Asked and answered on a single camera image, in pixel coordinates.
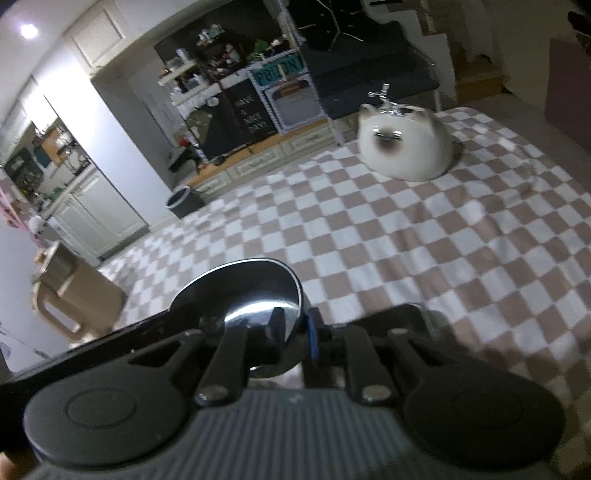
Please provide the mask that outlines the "black have a nice day sign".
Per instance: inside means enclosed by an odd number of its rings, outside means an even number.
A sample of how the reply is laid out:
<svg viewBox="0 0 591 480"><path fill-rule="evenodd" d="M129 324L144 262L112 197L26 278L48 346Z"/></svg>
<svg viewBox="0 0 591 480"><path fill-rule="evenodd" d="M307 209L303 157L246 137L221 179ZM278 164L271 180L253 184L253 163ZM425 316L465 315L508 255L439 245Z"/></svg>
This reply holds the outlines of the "black have a nice day sign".
<svg viewBox="0 0 591 480"><path fill-rule="evenodd" d="M224 89L222 94L228 102L229 112L238 129L240 142L249 145L277 133L270 113L267 112L252 81L245 79Z"/></svg>

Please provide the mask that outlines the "steel rectangular tray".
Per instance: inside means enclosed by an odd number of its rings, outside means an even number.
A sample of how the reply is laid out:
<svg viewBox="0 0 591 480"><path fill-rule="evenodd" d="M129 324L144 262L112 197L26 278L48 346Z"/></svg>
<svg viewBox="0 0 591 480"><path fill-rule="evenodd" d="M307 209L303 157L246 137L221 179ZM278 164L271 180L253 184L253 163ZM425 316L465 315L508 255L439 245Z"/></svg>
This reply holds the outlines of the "steel rectangular tray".
<svg viewBox="0 0 591 480"><path fill-rule="evenodd" d="M360 327L372 338L383 338L393 329L405 329L434 339L437 335L429 312L416 304L401 304L375 312L352 323L329 325L322 320L317 308L287 328L287 340L277 343L268 323L272 313L263 314L263 324L252 324L247 350L252 352L252 366L263 378L280 376L305 357L324 359L337 354L346 327ZM161 312L134 325L117 330L103 338L95 339L20 373L5 371L1 374L1 389L12 389L15 398L27 401L35 392L58 380L103 365L135 353L143 354L149 349L159 349L172 341L181 341L197 335L211 350L221 341L225 331L242 325L242 320L225 323L214 319L193 305Z"/></svg>

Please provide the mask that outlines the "beige wooden pitcher holder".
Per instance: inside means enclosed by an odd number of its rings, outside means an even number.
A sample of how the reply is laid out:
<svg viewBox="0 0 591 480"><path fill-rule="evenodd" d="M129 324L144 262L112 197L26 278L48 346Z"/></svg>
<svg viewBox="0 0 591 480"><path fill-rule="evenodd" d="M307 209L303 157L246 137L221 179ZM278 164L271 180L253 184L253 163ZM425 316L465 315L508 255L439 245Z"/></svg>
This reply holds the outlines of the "beige wooden pitcher holder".
<svg viewBox="0 0 591 480"><path fill-rule="evenodd" d="M33 310L71 342L109 334L126 293L61 242L39 250L32 276Z"/></svg>

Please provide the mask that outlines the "grey trash bin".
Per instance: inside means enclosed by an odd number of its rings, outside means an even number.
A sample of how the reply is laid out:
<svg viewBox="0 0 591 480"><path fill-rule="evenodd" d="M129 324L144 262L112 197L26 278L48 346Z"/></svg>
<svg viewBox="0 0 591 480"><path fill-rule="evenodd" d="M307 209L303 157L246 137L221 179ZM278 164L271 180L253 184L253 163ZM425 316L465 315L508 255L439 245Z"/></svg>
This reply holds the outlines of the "grey trash bin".
<svg viewBox="0 0 591 480"><path fill-rule="evenodd" d="M178 219L182 219L187 215L204 207L204 199L193 191L190 186L181 186L176 189L166 201L166 208Z"/></svg>

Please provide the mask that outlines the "white framed poster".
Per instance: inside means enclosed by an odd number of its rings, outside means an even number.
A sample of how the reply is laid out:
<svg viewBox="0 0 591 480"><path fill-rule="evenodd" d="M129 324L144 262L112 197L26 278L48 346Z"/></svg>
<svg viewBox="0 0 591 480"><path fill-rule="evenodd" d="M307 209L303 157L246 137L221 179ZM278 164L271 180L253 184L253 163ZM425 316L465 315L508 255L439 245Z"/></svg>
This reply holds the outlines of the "white framed poster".
<svg viewBox="0 0 591 480"><path fill-rule="evenodd" d="M325 119L310 71L297 49L252 63L247 70L281 135Z"/></svg>

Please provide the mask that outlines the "white kitchen cabinet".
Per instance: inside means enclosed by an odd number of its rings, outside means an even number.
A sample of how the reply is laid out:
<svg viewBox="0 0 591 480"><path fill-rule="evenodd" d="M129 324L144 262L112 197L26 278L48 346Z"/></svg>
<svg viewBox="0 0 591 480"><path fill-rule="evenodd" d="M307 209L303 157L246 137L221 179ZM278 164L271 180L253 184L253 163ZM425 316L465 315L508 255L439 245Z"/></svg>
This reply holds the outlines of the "white kitchen cabinet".
<svg viewBox="0 0 591 480"><path fill-rule="evenodd" d="M42 216L71 250L93 265L148 230L146 222L95 166L76 177Z"/></svg>

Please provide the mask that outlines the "white cat-shaped ceramic jar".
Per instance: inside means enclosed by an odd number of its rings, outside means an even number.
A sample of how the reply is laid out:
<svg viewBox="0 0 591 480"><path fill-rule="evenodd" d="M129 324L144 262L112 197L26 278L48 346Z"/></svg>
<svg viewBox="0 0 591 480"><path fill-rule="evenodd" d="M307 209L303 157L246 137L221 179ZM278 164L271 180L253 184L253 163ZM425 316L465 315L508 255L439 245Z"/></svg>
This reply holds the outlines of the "white cat-shaped ceramic jar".
<svg viewBox="0 0 591 480"><path fill-rule="evenodd" d="M424 182L442 176L454 159L453 136L431 110L363 104L358 115L360 159L382 176Z"/></svg>

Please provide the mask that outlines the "silver faucet ornament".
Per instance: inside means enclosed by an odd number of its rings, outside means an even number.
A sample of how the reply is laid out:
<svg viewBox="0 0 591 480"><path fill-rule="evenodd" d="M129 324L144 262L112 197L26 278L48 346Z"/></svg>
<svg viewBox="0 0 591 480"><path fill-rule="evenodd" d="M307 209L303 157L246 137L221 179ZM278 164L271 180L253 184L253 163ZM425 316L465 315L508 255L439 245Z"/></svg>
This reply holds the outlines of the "silver faucet ornament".
<svg viewBox="0 0 591 480"><path fill-rule="evenodd" d="M382 102L381 106L378 108L381 113L391 114L394 116L405 116L410 114L412 109L406 105L394 102L389 98L389 90L390 84L384 83L380 91L369 92L368 96L370 98L377 98Z"/></svg>

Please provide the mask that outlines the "small dark metal bowl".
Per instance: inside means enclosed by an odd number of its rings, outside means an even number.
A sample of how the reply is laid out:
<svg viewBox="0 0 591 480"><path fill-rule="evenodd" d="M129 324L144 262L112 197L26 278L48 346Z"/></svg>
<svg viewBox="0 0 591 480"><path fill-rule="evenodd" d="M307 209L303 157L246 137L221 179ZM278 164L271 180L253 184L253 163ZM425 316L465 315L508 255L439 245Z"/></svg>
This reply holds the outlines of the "small dark metal bowl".
<svg viewBox="0 0 591 480"><path fill-rule="evenodd" d="M304 328L310 309L294 270L270 258L215 267L185 285L169 306L214 345L231 327L249 329L250 373L256 378L283 375L301 362L308 347Z"/></svg>

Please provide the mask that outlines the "checkered tablecloth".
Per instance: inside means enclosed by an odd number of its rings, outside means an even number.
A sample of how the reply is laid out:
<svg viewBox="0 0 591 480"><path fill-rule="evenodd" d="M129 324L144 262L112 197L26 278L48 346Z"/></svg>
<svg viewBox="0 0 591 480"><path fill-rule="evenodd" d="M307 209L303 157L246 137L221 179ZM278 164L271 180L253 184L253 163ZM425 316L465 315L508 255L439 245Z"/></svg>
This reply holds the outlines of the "checkered tablecloth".
<svg viewBox="0 0 591 480"><path fill-rule="evenodd" d="M356 143L288 164L144 237L100 270L129 325L223 263L276 258L325 320L419 303L439 329L551 390L556 463L590 461L590 195L529 141L469 108L442 114L465 149L424 183L374 174Z"/></svg>

